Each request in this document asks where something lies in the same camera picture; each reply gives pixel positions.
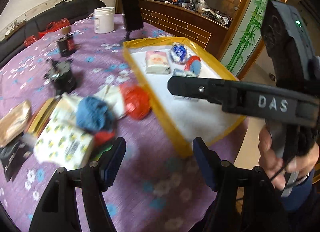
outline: bamboo decal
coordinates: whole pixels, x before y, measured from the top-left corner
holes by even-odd
[[[243,36],[240,38],[240,42],[226,68],[233,73],[234,68],[237,63],[240,61],[244,62],[242,53],[249,47],[254,45],[255,42],[255,33],[257,30],[260,30],[261,23],[263,20],[263,15],[266,10],[268,0],[254,0],[255,10],[252,12],[252,17],[247,25],[247,28],[243,32]]]

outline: brown tiled counter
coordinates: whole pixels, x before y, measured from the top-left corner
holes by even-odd
[[[213,56],[228,28],[196,12],[153,0],[139,0],[143,21],[175,36],[186,37]]]

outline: metal bolt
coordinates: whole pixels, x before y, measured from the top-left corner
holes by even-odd
[[[63,173],[64,172],[64,167],[59,167],[57,169],[57,173]]]
[[[223,166],[223,167],[229,167],[230,166],[230,162],[229,161],[226,161],[226,160],[223,160],[223,161],[221,161],[221,166]]]
[[[97,161],[92,161],[92,162],[89,163],[89,166],[91,168],[97,167],[98,166],[98,162]]]
[[[258,172],[258,173],[263,172],[263,169],[262,169],[260,166],[255,166],[255,167],[254,167],[254,170],[255,170],[256,172]]]
[[[200,87],[199,87],[199,92],[200,92],[200,93],[203,93],[203,92],[204,92],[204,87],[203,87],[203,86],[200,86]]]

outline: brick pattern wall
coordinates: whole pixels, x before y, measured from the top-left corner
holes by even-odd
[[[186,37],[205,49],[211,33],[167,15],[140,9],[142,20],[174,36]]]

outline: blue sleeve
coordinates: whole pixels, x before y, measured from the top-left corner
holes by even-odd
[[[313,170],[308,179],[302,184],[293,187],[291,194],[286,198],[281,198],[283,207],[288,212],[295,212],[307,200],[312,188],[312,179],[315,171]]]

